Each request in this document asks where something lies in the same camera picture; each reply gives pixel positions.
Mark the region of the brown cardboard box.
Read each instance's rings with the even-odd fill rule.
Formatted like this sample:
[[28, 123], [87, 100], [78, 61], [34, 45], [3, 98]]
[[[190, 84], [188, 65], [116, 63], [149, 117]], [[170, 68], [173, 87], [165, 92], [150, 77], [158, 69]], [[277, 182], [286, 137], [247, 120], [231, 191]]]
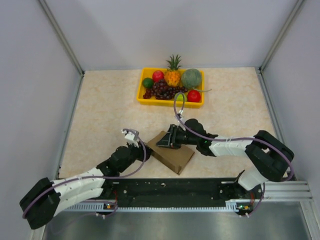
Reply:
[[152, 149], [151, 155], [153, 157], [155, 157], [171, 171], [177, 175], [180, 175], [194, 156], [195, 152], [185, 145], [182, 145], [180, 149], [157, 146], [156, 143], [160, 141], [165, 134], [166, 132], [162, 130], [158, 135], [147, 142], [147, 146]]

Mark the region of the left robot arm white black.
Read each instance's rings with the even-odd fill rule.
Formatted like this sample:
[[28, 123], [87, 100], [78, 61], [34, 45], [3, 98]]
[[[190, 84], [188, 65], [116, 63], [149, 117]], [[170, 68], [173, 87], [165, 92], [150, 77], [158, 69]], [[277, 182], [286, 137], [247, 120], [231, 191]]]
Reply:
[[22, 217], [32, 230], [48, 224], [63, 210], [80, 202], [99, 197], [109, 198], [114, 191], [112, 182], [122, 179], [123, 173], [134, 162], [144, 164], [152, 149], [143, 142], [118, 147], [111, 156], [96, 167], [81, 174], [50, 180], [45, 177], [20, 200]]

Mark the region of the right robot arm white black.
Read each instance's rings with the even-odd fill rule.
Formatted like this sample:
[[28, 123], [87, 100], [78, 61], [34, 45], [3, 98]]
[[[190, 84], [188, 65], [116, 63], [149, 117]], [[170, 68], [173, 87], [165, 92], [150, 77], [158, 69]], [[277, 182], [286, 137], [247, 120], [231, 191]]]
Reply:
[[227, 138], [208, 133], [195, 118], [179, 125], [171, 124], [156, 143], [160, 148], [175, 150], [183, 145], [194, 145], [204, 156], [250, 159], [253, 166], [240, 173], [233, 185], [233, 192], [239, 198], [245, 198], [253, 188], [267, 181], [281, 182], [295, 156], [291, 149], [265, 130], [249, 137]]

